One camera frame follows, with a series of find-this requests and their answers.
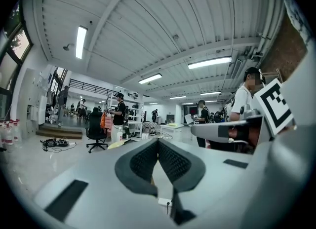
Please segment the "fluorescent light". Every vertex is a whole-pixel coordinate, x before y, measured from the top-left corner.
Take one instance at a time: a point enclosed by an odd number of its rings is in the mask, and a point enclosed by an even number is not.
[[[218,91],[218,92],[202,93],[201,96],[205,96],[205,95],[215,95],[215,94],[221,94],[221,92]]]
[[[146,82],[153,81],[153,80],[156,80],[156,79],[159,79],[159,78],[162,78],[162,75],[161,75],[161,74],[157,74],[157,75],[148,77],[148,78],[146,78],[146,79],[140,80],[139,83],[140,83],[140,84],[144,84],[144,83],[146,83]]]
[[[200,68],[200,67],[228,63],[228,62],[232,62],[231,57],[217,58],[217,59],[212,59],[212,60],[208,60],[208,61],[200,61],[200,62],[192,63],[192,64],[188,65],[188,68],[189,69],[196,69],[196,68]]]
[[[170,99],[178,99],[178,98],[186,98],[186,96],[183,96],[183,97],[170,97]]]
[[[83,51],[83,44],[85,35],[87,33],[87,28],[79,26],[78,27],[78,34],[77,34],[77,43],[76,43],[76,57],[82,59],[82,51]]]

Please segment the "floor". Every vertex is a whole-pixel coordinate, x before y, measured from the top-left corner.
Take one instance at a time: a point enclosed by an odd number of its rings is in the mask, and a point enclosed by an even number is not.
[[[47,137],[36,135],[23,141],[22,144],[6,147],[7,151],[0,153],[0,166],[3,172],[10,178],[13,185],[12,188],[16,188],[31,199],[44,184],[70,168],[79,160],[89,156],[88,148],[85,145],[93,143],[93,141],[89,141],[83,135],[82,140],[69,140],[71,144],[69,148],[71,149],[67,151],[59,153],[45,152],[42,149],[40,140],[46,139]],[[189,127],[181,128],[181,132],[177,132],[173,140],[198,146],[197,140],[191,135]],[[111,140],[107,140],[106,143],[110,145]],[[92,152],[106,153],[106,151],[100,148],[95,148]],[[171,199],[172,185],[159,162],[154,168],[153,180],[158,188],[158,196]]]
[[[57,116],[55,116],[55,120],[56,122],[53,123],[53,125],[58,125],[58,121],[57,121]],[[75,117],[71,117],[71,116],[64,116],[62,117],[62,122],[64,126],[69,126],[69,127],[82,127],[85,128],[86,126],[88,126],[85,123],[85,119],[77,119],[77,116]]]

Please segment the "black cap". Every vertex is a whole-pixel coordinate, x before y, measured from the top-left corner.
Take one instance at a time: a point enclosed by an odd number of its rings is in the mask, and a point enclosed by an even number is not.
[[[118,93],[118,94],[117,94],[117,97],[124,98],[124,95],[123,95],[122,93]]]
[[[253,75],[253,74],[260,75],[260,71],[255,67],[250,67],[249,69],[246,70],[245,75],[243,77],[243,81],[247,80],[247,75]]]

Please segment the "wooden step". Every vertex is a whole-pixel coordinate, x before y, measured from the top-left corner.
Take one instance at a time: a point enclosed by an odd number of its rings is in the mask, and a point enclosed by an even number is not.
[[[73,140],[81,140],[81,133],[66,133],[66,132],[58,132],[58,131],[48,131],[48,130],[39,130],[36,132],[36,135],[50,137],[50,138],[65,138],[65,139],[73,139]]]
[[[74,134],[82,134],[82,130],[80,129],[70,129],[66,127],[58,127],[58,126],[40,126],[39,130],[48,131],[48,132],[59,132],[59,133],[74,133]]]

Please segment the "brick wall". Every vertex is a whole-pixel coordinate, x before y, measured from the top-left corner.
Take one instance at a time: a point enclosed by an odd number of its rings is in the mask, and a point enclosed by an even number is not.
[[[283,81],[286,81],[299,65],[306,51],[301,36],[285,13],[278,36],[260,68],[264,73],[280,69]]]

